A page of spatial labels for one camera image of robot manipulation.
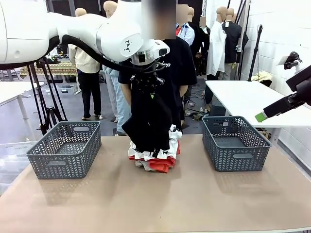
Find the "blue shirt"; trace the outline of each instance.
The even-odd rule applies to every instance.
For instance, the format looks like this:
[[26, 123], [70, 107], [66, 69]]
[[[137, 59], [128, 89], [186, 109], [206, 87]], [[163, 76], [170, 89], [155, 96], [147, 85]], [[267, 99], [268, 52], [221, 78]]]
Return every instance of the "blue shirt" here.
[[194, 30], [192, 29], [192, 27], [189, 26], [188, 23], [184, 23], [183, 26], [181, 26], [181, 30], [178, 34], [178, 37], [185, 40], [190, 46], [192, 45], [194, 41]]

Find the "basket rim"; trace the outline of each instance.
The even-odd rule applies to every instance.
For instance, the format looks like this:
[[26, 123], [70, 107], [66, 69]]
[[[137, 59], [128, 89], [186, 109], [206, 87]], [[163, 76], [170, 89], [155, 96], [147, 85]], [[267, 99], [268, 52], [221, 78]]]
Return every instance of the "basket rim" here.
[[38, 143], [40, 143], [42, 140], [44, 140], [46, 137], [49, 136], [49, 134], [51, 133], [51, 131], [52, 131], [56, 126], [62, 125], [62, 124], [65, 124], [65, 123], [82, 123], [82, 122], [84, 122], [84, 123], [97, 123], [97, 124], [98, 124], [97, 127], [96, 127], [96, 129], [95, 129], [94, 132], [92, 133], [91, 137], [93, 137], [93, 135], [95, 134], [96, 130], [99, 128], [99, 126], [100, 126], [100, 124], [101, 124], [100, 121], [96, 121], [96, 120], [94, 120], [94, 121], [61, 121], [61, 122], [58, 122], [56, 125], [54, 125], [53, 128], [50, 129], [50, 131], [49, 131], [47, 134], [45, 134], [40, 140], [37, 141], [36, 144], [34, 144], [34, 145], [26, 152], [27, 157], [28, 157], [28, 156], [77, 156], [77, 155], [82, 154], [82, 153], [84, 152], [85, 147], [89, 144], [90, 140], [88, 140], [88, 141], [86, 142], [86, 144], [84, 145], [84, 147], [83, 147], [83, 149], [82, 149], [82, 151], [81, 151], [80, 153], [75, 153], [75, 154], [29, 154], [29, 152], [30, 152], [31, 150], [33, 150], [33, 148], [36, 147]]
[[[255, 130], [255, 133], [256, 133], [257, 135], [259, 135], [266, 143], [268, 143], [268, 146], [264, 146], [264, 147], [230, 147], [230, 148], [218, 146], [217, 143], [216, 143], [216, 141], [215, 141], [215, 139], [214, 139], [214, 137], [212, 136], [212, 133], [209, 131], [209, 128], [207, 127], [207, 125], [206, 125], [204, 119], [206, 119], [206, 118], [227, 119], [227, 118], [237, 118], [237, 117], [243, 119], [250, 127], [252, 127], [252, 128]], [[205, 125], [205, 128], [208, 130], [209, 134], [211, 135], [211, 137], [212, 137], [212, 139], [213, 139], [213, 142], [215, 143], [215, 145], [216, 145], [218, 148], [221, 148], [221, 149], [258, 149], [258, 148], [270, 148], [270, 147], [272, 147], [272, 143], [271, 143], [267, 138], [265, 138], [262, 134], [260, 134], [260, 133], [258, 132], [258, 130], [256, 130], [256, 128], [255, 128], [254, 126], [252, 126], [251, 123], [249, 123], [249, 122], [248, 122], [244, 117], [242, 117], [242, 116], [204, 116], [204, 117], [202, 118], [202, 121], [203, 121], [203, 123], [204, 123], [204, 125]]]

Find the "gray plastic basket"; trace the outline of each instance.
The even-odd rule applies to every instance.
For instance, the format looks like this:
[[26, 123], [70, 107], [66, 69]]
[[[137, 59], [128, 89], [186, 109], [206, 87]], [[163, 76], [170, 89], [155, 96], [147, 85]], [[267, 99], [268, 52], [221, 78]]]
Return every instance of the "gray plastic basket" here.
[[78, 179], [87, 175], [101, 145], [100, 122], [63, 121], [27, 156], [38, 179]]
[[204, 117], [203, 144], [216, 171], [261, 171], [271, 143], [241, 116]]

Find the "patterned tablecloth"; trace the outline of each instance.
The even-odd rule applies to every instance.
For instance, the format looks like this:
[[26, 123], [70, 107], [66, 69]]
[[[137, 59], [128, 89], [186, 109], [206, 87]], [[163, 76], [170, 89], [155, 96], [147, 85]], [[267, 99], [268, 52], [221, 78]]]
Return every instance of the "patterned tablecloth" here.
[[[58, 64], [50, 64], [50, 69], [52, 72], [52, 75], [73, 75], [73, 76], [77, 76], [77, 69], [76, 67], [74, 67], [70, 62], [61, 62]], [[41, 68], [37, 68], [35, 65], [35, 71], [37, 73], [37, 75], [44, 75], [43, 70]], [[22, 67], [20, 69], [20, 76], [22, 78], [25, 78], [28, 75], [28, 69], [27, 67]]]

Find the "pile of clothes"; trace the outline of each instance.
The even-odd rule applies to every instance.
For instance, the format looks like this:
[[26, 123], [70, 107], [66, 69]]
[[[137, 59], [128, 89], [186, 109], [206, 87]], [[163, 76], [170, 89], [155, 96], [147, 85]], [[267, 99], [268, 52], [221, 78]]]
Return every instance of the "pile of clothes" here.
[[176, 156], [180, 154], [178, 139], [181, 138], [181, 135], [182, 133], [176, 128], [176, 126], [172, 125], [169, 130], [170, 148], [168, 150], [154, 152], [144, 151], [141, 153], [131, 141], [131, 147], [128, 151], [129, 159], [135, 161], [136, 166], [143, 166], [146, 171], [160, 171], [167, 173], [169, 168], [175, 166]]

